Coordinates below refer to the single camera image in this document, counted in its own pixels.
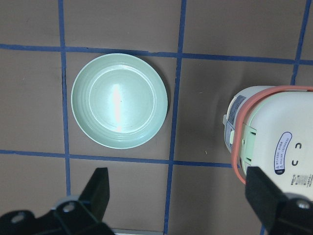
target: tile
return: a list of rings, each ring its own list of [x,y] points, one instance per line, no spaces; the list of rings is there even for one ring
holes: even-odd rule
[[[184,52],[294,59],[305,0],[188,1]]]
[[[244,88],[287,85],[292,65],[184,59],[182,62],[175,160],[229,163],[223,115]]]
[[[312,16],[313,6],[310,6],[310,14],[308,18],[307,27],[304,34],[303,46],[301,59],[302,60],[312,60],[313,59],[313,47],[312,47],[312,39],[313,39],[313,16]]]
[[[64,153],[60,53],[0,54],[0,149]]]
[[[112,229],[163,231],[167,165],[71,159],[71,193],[80,194],[97,167],[107,167]]]
[[[174,166],[171,192],[169,235],[260,232],[231,168]]]
[[[295,84],[299,86],[311,86],[313,87],[313,66],[300,65],[298,74],[295,80]]]
[[[179,0],[67,0],[67,46],[176,52]]]
[[[71,154],[133,157],[145,159],[168,159],[172,126],[172,107],[175,85],[176,59],[161,57],[140,57],[149,63],[160,75],[166,87],[170,108],[159,132],[147,143],[131,149],[112,149],[104,147],[83,133],[76,123],[70,105],[70,93],[74,80],[82,67],[101,54],[67,53],[67,93],[68,93],[68,130]]]
[[[63,158],[0,154],[0,215],[29,210],[36,217],[66,197]]]
[[[0,44],[60,45],[58,1],[1,1],[0,22]]]

